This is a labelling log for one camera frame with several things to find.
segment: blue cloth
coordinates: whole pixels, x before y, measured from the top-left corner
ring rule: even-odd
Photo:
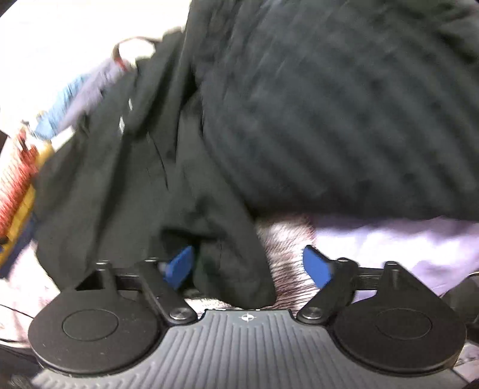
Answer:
[[[80,92],[80,89],[88,80],[89,76],[89,74],[82,74],[63,88],[50,110],[40,118],[34,131],[37,138],[49,140],[64,130],[64,128],[59,129],[58,125],[63,120],[71,102],[77,96],[78,92]]]
[[[13,250],[10,252],[7,260],[5,263],[0,266],[0,278],[7,278],[8,274],[10,273],[10,270],[12,266],[15,264],[15,261],[17,260],[18,256],[22,252],[22,250],[26,247],[27,244],[30,243],[30,241],[33,238],[34,232],[35,232],[35,225],[36,225],[36,218],[35,215],[31,215],[30,218],[28,219],[27,223],[25,224],[25,227],[20,234],[17,242],[15,243],[15,246],[13,247]]]

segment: white surface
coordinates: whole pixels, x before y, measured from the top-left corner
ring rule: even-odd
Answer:
[[[34,126],[36,113],[47,110],[69,81],[109,57],[115,43],[136,35],[162,37],[185,24],[189,3],[17,0],[0,18],[0,129],[12,133],[22,119]]]

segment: black circular disc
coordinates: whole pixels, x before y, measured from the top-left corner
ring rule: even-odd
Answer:
[[[155,315],[136,301],[101,292],[60,295],[37,315],[29,340],[43,366],[69,374],[110,373],[152,347]]]
[[[427,374],[454,365],[466,337],[447,307],[375,304],[370,298],[345,308],[333,329],[353,359],[393,375]]]

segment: light blue fabric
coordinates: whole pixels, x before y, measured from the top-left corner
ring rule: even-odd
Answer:
[[[82,74],[63,88],[50,110],[40,118],[34,131],[37,138],[49,140],[55,135],[58,135],[64,129],[59,129],[58,125],[65,116],[71,102],[89,77],[89,74]]]

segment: crosshair symbol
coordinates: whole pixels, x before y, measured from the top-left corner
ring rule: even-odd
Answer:
[[[241,316],[241,320],[244,320],[247,323],[249,323],[251,320],[253,320],[255,318],[256,318],[256,316],[253,316],[250,313],[246,313],[243,316]]]

